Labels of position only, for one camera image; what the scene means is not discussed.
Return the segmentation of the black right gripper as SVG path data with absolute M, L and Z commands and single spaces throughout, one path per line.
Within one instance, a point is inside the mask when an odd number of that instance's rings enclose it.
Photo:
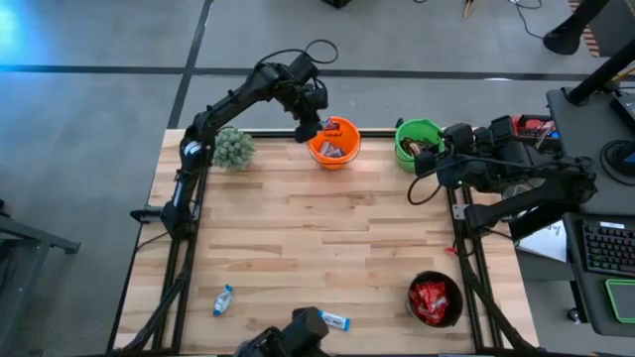
M 414 156 L 418 178 L 436 174 L 440 185 L 469 185 L 478 191 L 494 190 L 494 170 L 488 163 L 493 148 L 491 131 L 459 123 L 438 134 L 441 144 L 426 145 Z

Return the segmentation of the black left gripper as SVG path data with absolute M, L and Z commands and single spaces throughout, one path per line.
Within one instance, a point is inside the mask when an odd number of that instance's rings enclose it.
M 278 74 L 274 98 L 299 122 L 295 141 L 305 143 L 321 130 L 318 111 L 328 105 L 328 92 L 318 80 L 318 68 L 306 53 L 299 54 L 291 64 L 271 62 L 271 66 Z

